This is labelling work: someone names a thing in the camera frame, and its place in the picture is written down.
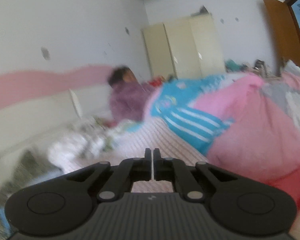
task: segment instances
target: person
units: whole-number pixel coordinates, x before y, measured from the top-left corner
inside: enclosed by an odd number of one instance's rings
[[[133,72],[125,65],[112,71],[108,83],[112,87],[109,105],[115,121],[142,121],[144,107],[155,88],[147,83],[139,84]]]

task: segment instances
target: wooden door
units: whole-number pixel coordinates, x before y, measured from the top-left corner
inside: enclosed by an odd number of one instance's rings
[[[277,52],[280,58],[291,59],[300,67],[300,39],[287,4],[278,0],[263,0],[269,15]]]
[[[178,78],[201,78],[197,48],[188,18],[164,23]]]
[[[143,29],[143,36],[152,75],[154,77],[163,76],[164,78],[167,78],[169,75],[175,76],[168,38],[163,23]]]
[[[217,30],[210,14],[189,18],[202,75],[225,73],[225,62]]]

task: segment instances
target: wardrobe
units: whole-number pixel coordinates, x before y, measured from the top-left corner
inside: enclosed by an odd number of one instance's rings
[[[195,79],[226,72],[210,14],[151,25],[143,35],[154,77]]]

